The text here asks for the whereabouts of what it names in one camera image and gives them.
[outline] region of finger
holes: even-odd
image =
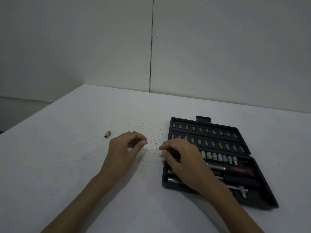
[[[133,149],[128,153],[129,156],[132,159],[135,159],[135,157],[137,156],[137,154],[139,153],[139,151],[144,147],[144,145],[146,145],[148,142],[145,140],[142,140],[140,142],[138,142]]]
[[[168,152],[167,150],[163,150],[162,154],[164,155],[164,159],[165,161],[171,166],[171,168],[173,169],[173,171],[175,172],[176,169],[178,168],[178,166],[180,165],[180,163],[178,163],[174,157],[171,155],[170,152]]]
[[[163,145],[161,145],[159,147],[159,149],[160,150],[166,150],[166,149],[169,149],[169,148],[173,148],[173,149],[175,149],[177,151],[180,151],[182,144],[184,144],[185,142],[188,142],[188,141],[181,140],[179,138],[171,139],[171,140],[163,142]]]
[[[135,140],[147,140],[147,138],[143,134],[140,134],[135,131],[123,133],[121,136],[124,137],[127,143],[129,143],[131,140],[134,140],[134,139]]]

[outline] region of black plastic case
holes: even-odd
[[[245,184],[245,179],[243,179],[243,176],[239,176],[239,178],[236,178],[232,175],[231,176],[226,175],[226,180],[222,180],[227,185],[235,187],[239,187],[242,185],[245,189],[248,190],[248,192],[246,192],[246,198],[244,198],[239,190],[231,189],[231,193],[240,204],[261,209],[272,209],[279,207],[256,161],[252,157],[250,157],[251,152],[248,149],[245,141],[243,140],[243,137],[241,136],[237,128],[212,124],[211,118],[208,117],[197,116],[196,121],[171,118],[171,123],[169,126],[169,139],[172,138],[172,134],[174,135],[174,138],[178,138],[180,136],[181,139],[184,139],[186,135],[188,141],[196,145],[199,151],[204,151],[206,153],[211,152],[216,154],[220,153],[222,155],[231,157],[235,156],[238,160],[237,161],[238,166],[235,166],[224,164],[223,162],[220,161],[212,161],[210,159],[209,160],[205,159],[205,162],[210,165],[217,165],[223,167],[225,165],[228,165],[231,167],[248,169],[255,174],[255,180],[258,182],[256,183],[256,185],[254,185],[254,181],[249,179],[247,179],[246,182],[249,185]],[[176,150],[170,149],[169,151],[177,161],[180,161],[180,154]],[[162,174],[162,185],[164,187],[198,194],[198,192],[189,188],[183,183],[176,183],[171,181],[168,182],[169,177],[174,178],[177,181],[180,181],[177,178],[177,176],[175,176],[171,172],[169,174],[169,170],[170,170],[169,164],[167,162],[164,162]],[[222,171],[218,170],[212,171],[216,176],[221,177],[225,176],[224,172]]]

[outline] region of right hand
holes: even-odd
[[[166,150],[169,148],[180,153],[180,163]],[[180,180],[203,196],[209,197],[215,186],[221,183],[203,160],[199,149],[187,140],[171,139],[163,142],[159,149]]]

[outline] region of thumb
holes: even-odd
[[[171,166],[173,171],[175,171],[179,165],[179,163],[176,161],[176,159],[174,159],[174,157],[171,155],[171,153],[168,152],[167,150],[163,150],[162,155],[164,155],[165,161]]]
[[[137,142],[137,144],[133,147],[133,149],[129,152],[129,155],[134,159],[139,151],[147,144],[148,142],[145,140]]]

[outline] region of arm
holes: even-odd
[[[145,144],[147,138],[137,132],[126,132],[111,139],[100,172],[41,233],[76,232],[99,200],[128,171]]]
[[[166,151],[176,149],[180,163]],[[231,233],[263,233],[232,196],[227,186],[219,181],[202,159],[198,148],[186,140],[165,141],[159,148],[173,172],[190,188],[203,195],[216,209]]]

